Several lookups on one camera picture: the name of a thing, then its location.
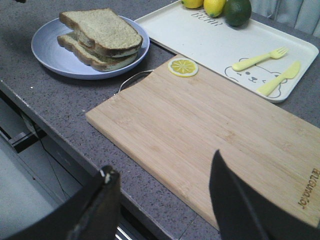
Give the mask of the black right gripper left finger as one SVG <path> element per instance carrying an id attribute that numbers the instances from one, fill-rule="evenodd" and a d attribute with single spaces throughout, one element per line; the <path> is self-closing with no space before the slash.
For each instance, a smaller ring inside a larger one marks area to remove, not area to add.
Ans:
<path id="1" fill-rule="evenodd" d="M 10 240 L 114 240 L 120 221 L 121 177 L 102 167 L 74 196 Z"/>

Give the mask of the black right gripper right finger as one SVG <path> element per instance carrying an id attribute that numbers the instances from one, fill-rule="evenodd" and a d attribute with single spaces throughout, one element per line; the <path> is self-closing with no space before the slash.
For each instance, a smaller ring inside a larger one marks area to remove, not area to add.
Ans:
<path id="1" fill-rule="evenodd" d="M 318 240 L 320 230 L 282 210 L 238 177 L 216 151 L 209 195 L 223 240 Z"/>

